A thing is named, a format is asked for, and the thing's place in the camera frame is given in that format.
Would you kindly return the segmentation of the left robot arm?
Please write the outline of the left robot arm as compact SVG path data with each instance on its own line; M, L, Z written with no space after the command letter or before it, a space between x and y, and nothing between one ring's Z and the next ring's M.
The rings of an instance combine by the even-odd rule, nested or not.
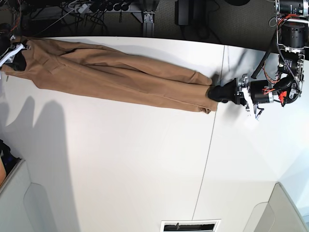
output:
M279 60L275 78L266 72L266 61L271 48L251 76L244 74L224 86L211 88L207 96L216 102L243 105L254 119L263 108L260 104L278 102L281 106L300 98L304 82L304 61L309 48L309 2L307 0L276 0L275 43Z

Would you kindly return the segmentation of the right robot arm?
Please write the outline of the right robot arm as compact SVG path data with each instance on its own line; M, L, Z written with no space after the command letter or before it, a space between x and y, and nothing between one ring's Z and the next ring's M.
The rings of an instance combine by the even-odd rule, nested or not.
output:
M14 42L15 35L11 32L11 25L0 25L0 66L7 65L15 71L24 71L27 63L22 51L28 50L26 43Z

